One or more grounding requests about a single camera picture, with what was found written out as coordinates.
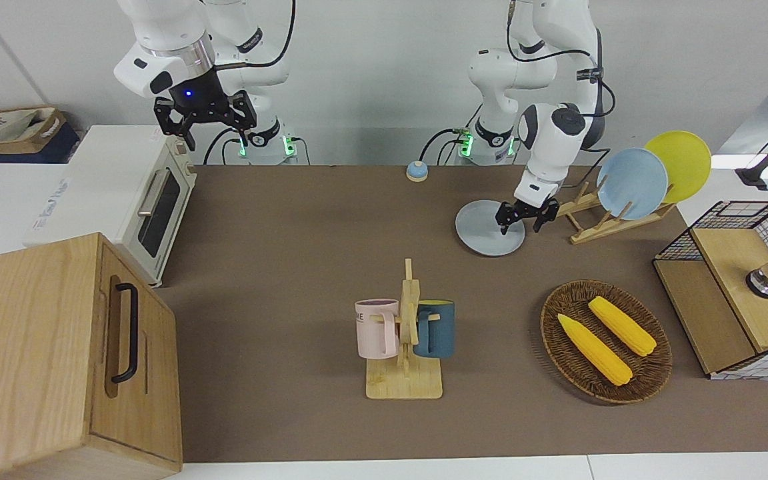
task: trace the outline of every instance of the brown tabletop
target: brown tabletop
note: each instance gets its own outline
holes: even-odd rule
[[[501,258],[461,244],[458,209],[510,199],[521,172],[202,167],[159,289],[177,316],[185,460],[768,451],[768,382],[705,379],[653,270],[685,228],[677,212],[578,246],[558,219]],[[423,297],[456,301],[456,355],[442,399],[368,400],[353,303],[399,298],[406,257]],[[552,367],[539,313],[574,279],[621,287],[661,320],[674,371],[651,400],[596,405]]]

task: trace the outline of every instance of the oval wicker tray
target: oval wicker tray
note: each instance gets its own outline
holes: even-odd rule
[[[609,328],[589,310],[588,302],[594,297],[604,298],[621,308],[653,339],[656,349],[642,358],[618,340]],[[627,385],[616,387],[589,362],[567,337],[557,318],[563,313],[587,326],[607,344],[633,371]],[[634,403],[647,400],[665,386],[671,374],[671,347],[662,326],[648,308],[622,289],[596,280],[576,280],[558,287],[547,298],[541,310],[541,336],[543,344],[561,374],[578,389],[610,403]]]

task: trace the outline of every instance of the yellow corn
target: yellow corn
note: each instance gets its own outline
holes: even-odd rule
[[[589,302],[589,309],[636,355],[646,356],[656,348],[656,340],[606,298],[595,297]]]
[[[630,382],[633,377],[630,367],[618,358],[606,343],[595,337],[595,334],[591,333],[585,325],[561,313],[559,313],[559,323],[577,349],[597,367],[597,370],[600,370],[607,380],[612,382],[612,385],[620,387]]]

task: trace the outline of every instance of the black handle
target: black handle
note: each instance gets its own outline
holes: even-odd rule
[[[117,291],[129,291],[129,367],[124,373],[112,377],[113,383],[124,383],[138,370],[138,289],[132,283],[118,283]]]

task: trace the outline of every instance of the gray plate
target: gray plate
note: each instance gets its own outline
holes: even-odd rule
[[[503,235],[497,225],[496,214],[500,202],[476,200],[461,207],[455,217],[455,230],[461,242],[474,252],[499,257],[520,248],[527,229],[523,222],[517,222]]]

